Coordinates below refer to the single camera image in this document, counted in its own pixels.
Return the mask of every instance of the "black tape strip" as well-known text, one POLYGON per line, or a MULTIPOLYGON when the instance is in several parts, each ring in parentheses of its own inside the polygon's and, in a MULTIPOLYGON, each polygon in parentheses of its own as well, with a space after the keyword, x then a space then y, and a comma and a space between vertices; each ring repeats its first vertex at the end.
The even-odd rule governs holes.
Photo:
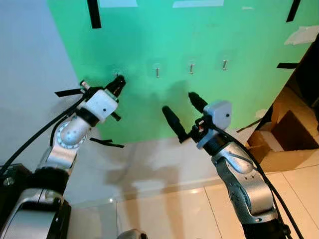
POLYGON ((300 0, 293 1, 293 4, 291 5, 286 22, 290 22, 294 20, 299 4, 300 4, 300 0))
POLYGON ((283 63, 280 62, 277 66, 277 68, 283 68, 283 69, 295 69, 298 66, 298 63, 283 63))
POLYGON ((101 28, 98 0, 87 0, 91 17, 92 28, 101 28))

